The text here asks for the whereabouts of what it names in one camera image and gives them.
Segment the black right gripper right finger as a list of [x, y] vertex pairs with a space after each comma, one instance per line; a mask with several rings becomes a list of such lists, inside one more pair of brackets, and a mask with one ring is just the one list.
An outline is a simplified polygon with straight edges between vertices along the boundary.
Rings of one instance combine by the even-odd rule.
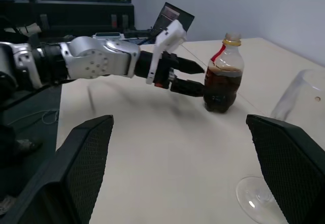
[[324, 150], [300, 127], [249, 114], [262, 175], [288, 223], [324, 223]]

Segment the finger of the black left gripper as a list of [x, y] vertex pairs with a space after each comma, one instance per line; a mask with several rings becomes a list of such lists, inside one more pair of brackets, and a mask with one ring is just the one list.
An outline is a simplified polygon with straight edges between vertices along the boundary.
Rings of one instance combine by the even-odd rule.
[[196, 81], [176, 78], [171, 82], [170, 91], [190, 97], [202, 97], [204, 85]]
[[178, 65], [177, 70], [187, 74], [202, 74], [205, 70], [195, 61], [182, 57], [176, 57]]

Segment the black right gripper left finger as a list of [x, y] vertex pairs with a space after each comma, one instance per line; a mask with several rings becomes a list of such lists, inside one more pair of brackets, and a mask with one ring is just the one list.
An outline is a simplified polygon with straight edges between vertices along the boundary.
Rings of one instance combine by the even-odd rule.
[[74, 127], [38, 169], [1, 223], [89, 223], [105, 173], [114, 119]]

